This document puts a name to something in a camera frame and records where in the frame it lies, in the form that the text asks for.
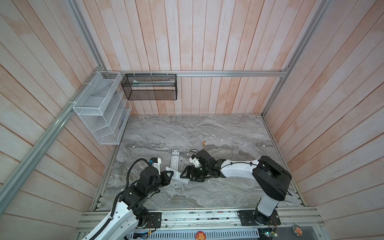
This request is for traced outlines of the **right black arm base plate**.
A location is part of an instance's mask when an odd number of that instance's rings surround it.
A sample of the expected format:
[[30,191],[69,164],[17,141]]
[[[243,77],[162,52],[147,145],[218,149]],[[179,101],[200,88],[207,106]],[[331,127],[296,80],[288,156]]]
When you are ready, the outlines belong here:
[[270,217],[266,217],[255,210],[241,210],[237,212],[242,226],[279,226],[281,225],[280,217],[277,210],[274,210]]

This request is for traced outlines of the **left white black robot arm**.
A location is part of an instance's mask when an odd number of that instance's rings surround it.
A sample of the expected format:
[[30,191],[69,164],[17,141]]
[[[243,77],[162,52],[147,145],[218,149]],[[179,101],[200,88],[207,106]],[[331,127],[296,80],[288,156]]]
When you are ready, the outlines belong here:
[[173,171],[146,167],[136,183],[115,197],[112,210],[84,237],[85,240],[125,240],[131,231],[148,224],[149,211],[144,207],[149,195],[170,184]]

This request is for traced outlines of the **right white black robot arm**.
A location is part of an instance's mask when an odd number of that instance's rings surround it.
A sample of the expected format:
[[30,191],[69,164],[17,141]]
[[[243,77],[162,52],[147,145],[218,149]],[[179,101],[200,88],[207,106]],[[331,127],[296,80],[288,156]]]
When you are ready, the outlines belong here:
[[210,178],[244,178],[255,180],[264,191],[254,216],[260,220],[270,219],[278,204],[290,195],[292,175],[268,156],[253,161],[215,160],[207,151],[201,150],[189,159],[180,178],[204,182]]

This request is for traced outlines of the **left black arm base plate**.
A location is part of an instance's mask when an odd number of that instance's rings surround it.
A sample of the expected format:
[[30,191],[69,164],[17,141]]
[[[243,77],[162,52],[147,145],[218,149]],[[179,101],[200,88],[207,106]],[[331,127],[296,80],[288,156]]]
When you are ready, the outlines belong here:
[[158,229],[161,227],[162,213],[161,212],[144,213],[139,217],[137,217],[137,219],[139,221],[137,228]]

